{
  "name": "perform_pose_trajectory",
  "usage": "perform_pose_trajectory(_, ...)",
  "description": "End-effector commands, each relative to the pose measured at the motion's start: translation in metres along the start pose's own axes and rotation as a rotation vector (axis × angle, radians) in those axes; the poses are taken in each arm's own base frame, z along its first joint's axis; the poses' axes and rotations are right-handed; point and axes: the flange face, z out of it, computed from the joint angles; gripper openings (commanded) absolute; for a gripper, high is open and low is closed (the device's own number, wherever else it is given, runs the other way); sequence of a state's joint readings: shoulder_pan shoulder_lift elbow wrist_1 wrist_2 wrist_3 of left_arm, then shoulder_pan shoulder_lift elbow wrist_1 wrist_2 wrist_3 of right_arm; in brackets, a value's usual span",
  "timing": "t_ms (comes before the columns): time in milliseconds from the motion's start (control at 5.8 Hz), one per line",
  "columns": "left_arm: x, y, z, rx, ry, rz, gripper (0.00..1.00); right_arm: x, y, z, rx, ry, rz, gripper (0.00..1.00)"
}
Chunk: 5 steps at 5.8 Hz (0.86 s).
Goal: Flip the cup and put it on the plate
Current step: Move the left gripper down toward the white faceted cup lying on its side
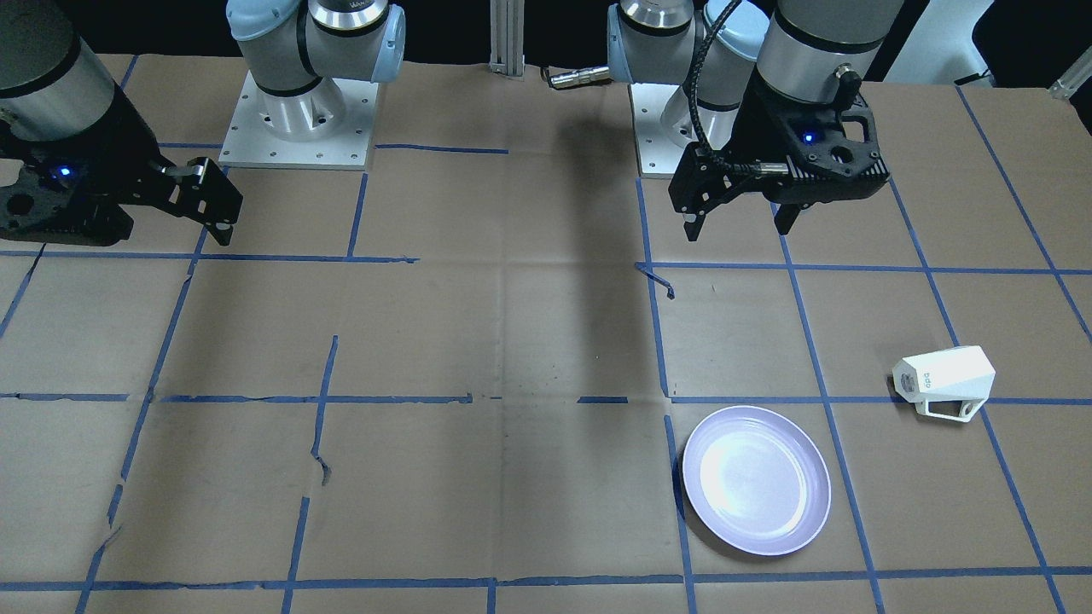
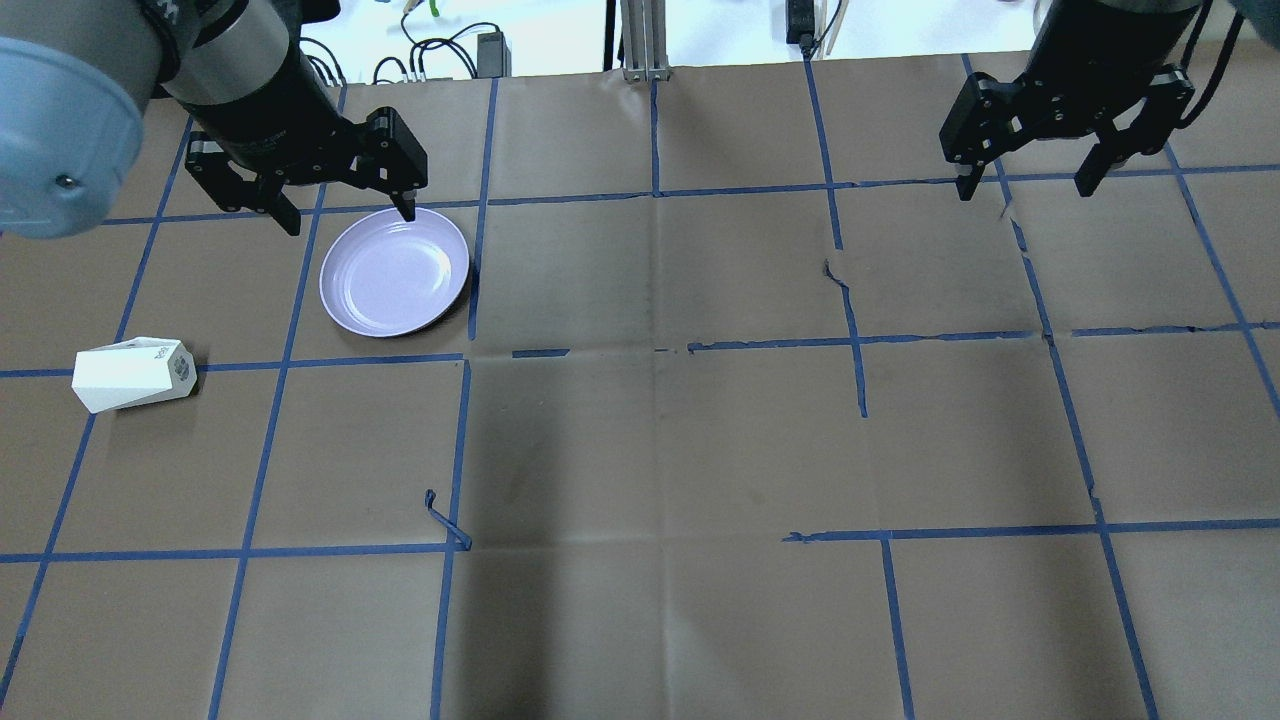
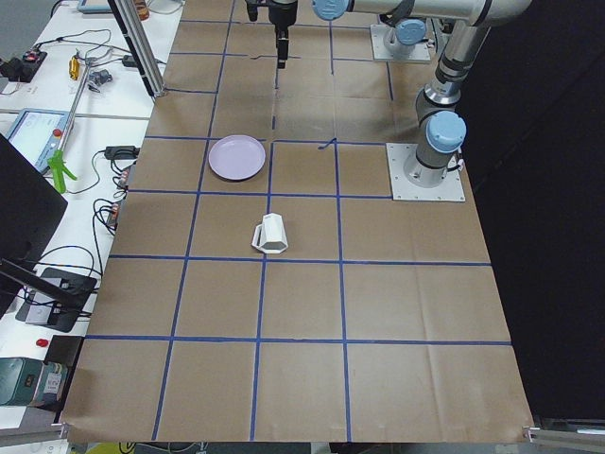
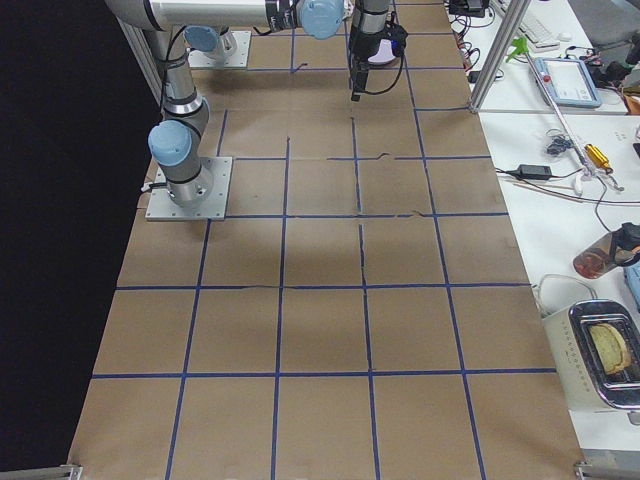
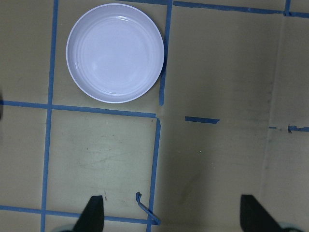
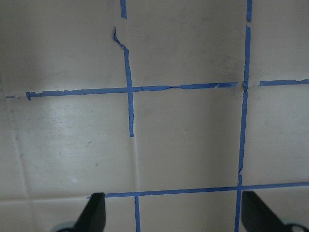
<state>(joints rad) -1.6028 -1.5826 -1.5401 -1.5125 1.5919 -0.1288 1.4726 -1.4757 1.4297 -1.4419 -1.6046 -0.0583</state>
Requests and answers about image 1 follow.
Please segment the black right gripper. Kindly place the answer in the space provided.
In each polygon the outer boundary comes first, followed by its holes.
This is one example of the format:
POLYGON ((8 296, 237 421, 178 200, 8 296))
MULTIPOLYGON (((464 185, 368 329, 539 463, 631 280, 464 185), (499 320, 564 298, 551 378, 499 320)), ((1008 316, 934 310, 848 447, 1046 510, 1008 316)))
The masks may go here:
POLYGON ((222 247, 232 243, 244 197, 210 157, 174 165, 124 92, 78 135, 31 142, 3 117, 3 157, 17 179, 1 189, 4 240, 109 247, 129 240, 124 206, 156 206, 194 220, 222 247))

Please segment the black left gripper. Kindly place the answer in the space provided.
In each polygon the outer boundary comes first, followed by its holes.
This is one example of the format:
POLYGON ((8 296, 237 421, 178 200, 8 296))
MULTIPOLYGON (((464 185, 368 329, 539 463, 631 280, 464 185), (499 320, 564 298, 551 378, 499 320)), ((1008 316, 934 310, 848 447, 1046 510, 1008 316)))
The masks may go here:
POLYGON ((855 70, 833 70, 834 101, 800 102, 749 78, 724 147, 685 147, 668 194, 696 243, 707 213, 738 194, 760 192, 775 208, 775 228, 788 235, 803 206, 863 200, 888 182, 876 123, 855 70))

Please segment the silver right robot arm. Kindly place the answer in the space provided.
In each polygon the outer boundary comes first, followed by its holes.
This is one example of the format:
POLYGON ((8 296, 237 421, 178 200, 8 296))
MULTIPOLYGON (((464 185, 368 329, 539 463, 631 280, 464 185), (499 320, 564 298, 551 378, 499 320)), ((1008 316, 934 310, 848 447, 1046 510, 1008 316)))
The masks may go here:
MULTIPOLYGON (((282 142, 335 135, 351 106, 339 80, 389 83, 407 19, 390 1, 229 1, 225 17, 282 142)), ((244 198, 207 157, 177 165, 55 1, 3 3, 3 239, 109 247, 126 206, 156 206, 229 245, 244 198)))

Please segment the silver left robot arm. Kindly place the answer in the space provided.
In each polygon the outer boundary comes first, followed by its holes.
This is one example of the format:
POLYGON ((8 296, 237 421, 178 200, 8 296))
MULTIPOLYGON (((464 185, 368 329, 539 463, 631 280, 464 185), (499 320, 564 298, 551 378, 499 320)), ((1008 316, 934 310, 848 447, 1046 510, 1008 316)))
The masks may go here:
POLYGON ((863 74, 898 1, 619 1, 607 13, 613 81, 670 87, 658 131, 677 147, 670 205, 687 240, 741 194, 790 233, 807 206, 865 200, 888 182, 863 74))

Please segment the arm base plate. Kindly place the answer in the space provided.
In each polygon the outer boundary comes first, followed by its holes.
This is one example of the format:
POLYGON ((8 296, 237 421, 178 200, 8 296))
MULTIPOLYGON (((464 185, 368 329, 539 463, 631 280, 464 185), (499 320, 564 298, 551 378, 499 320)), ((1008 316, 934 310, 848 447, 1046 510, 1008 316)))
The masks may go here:
POLYGON ((674 84, 629 85, 638 166, 642 177, 670 179, 695 130, 682 87, 674 84))
POLYGON ((218 162, 266 170, 366 172, 380 86, 325 78, 301 95, 258 88, 248 74, 218 162))

